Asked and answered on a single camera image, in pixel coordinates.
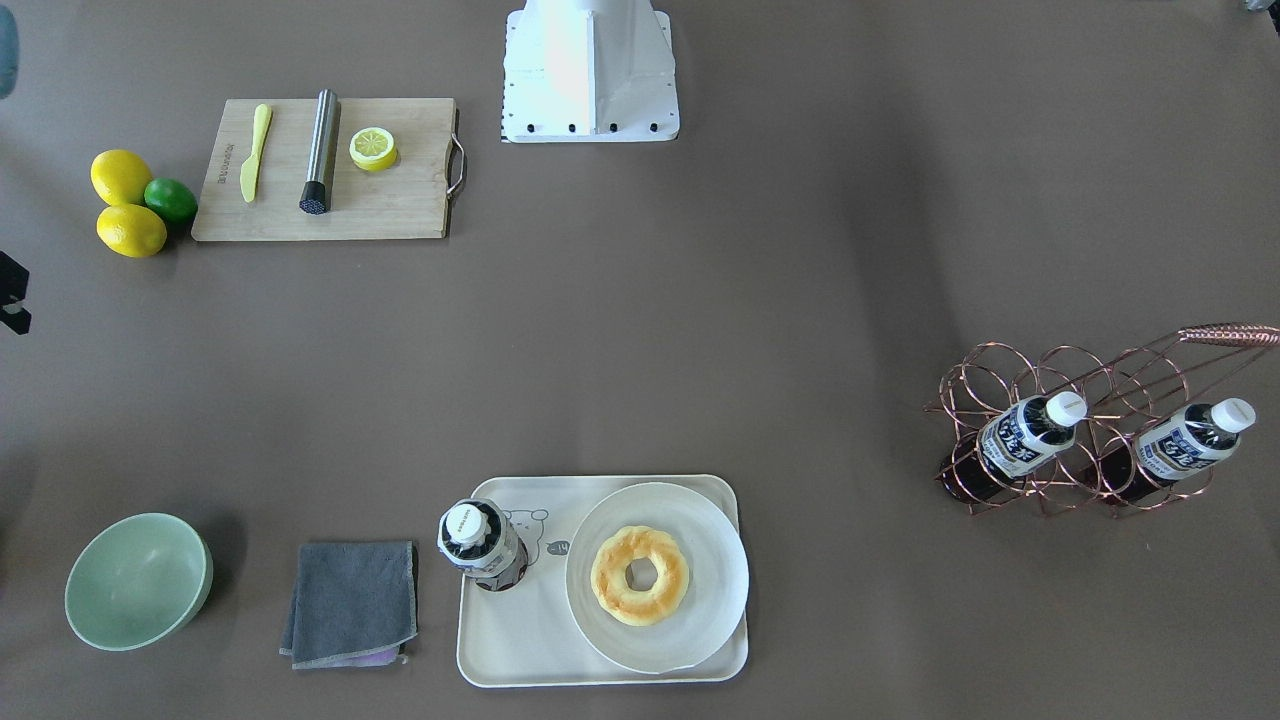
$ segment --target wooden cutting board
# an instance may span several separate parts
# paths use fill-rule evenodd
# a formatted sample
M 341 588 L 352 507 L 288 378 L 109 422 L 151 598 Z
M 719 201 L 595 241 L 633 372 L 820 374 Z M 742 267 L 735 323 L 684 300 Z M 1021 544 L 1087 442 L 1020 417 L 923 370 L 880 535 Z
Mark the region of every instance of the wooden cutting board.
M 257 197 L 241 196 L 241 165 L 248 158 L 253 109 L 271 106 L 262 145 Z M 191 228 L 197 241 L 403 240 L 444 237 L 448 231 L 449 158 L 456 127 L 452 97 L 339 99 L 329 211 L 298 209 L 306 182 L 316 100 L 228 100 Z M 396 165 L 378 173 L 351 161 L 351 136 L 361 128 L 390 131 Z

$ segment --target yellow knife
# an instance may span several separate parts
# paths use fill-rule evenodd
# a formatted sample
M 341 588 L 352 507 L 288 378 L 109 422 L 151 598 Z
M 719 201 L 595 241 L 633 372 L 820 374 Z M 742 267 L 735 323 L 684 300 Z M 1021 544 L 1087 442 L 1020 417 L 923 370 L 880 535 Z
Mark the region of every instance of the yellow knife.
M 241 165 L 241 195 L 244 202 L 252 202 L 257 196 L 257 168 L 262 163 L 262 142 L 266 141 L 266 128 L 271 124 L 271 106 L 262 104 L 253 110 L 253 149 Z

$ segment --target metal muddler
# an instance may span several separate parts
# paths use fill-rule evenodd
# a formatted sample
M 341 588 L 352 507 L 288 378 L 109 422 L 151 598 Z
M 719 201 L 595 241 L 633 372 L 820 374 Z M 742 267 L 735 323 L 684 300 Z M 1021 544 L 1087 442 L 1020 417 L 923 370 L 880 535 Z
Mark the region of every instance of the metal muddler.
M 311 133 L 311 158 L 307 160 L 307 182 L 302 186 L 298 208 L 303 213 L 323 215 L 329 211 L 326 173 L 333 167 L 333 141 L 338 132 L 338 96 L 321 90 L 316 102 L 316 124 Z

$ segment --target towel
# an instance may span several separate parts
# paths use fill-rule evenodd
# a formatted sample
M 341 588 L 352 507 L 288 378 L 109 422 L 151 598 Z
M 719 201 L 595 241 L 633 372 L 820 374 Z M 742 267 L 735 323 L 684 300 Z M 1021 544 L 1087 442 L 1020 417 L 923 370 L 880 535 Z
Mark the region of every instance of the towel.
M 417 635 L 412 542 L 307 543 L 298 550 L 280 655 L 294 670 L 401 659 Z

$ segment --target citrus fruit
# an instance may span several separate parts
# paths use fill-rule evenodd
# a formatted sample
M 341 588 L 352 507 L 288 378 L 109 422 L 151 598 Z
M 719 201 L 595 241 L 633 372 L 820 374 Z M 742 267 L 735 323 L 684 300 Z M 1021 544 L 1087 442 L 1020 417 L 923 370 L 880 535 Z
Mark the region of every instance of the citrus fruit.
M 134 152 L 115 149 L 93 158 L 88 178 L 108 205 L 136 205 L 142 202 L 142 191 L 151 182 L 151 169 Z
M 97 217 L 97 237 L 120 255 L 146 258 L 160 252 L 169 231 L 142 205 L 111 205 Z
M 396 138 L 383 128 L 365 128 L 351 136 L 351 159 L 361 170 L 385 170 L 397 156 Z
M 180 225 L 196 217 L 196 196 L 191 188 L 173 178 L 156 178 L 142 191 L 142 204 L 160 219 Z

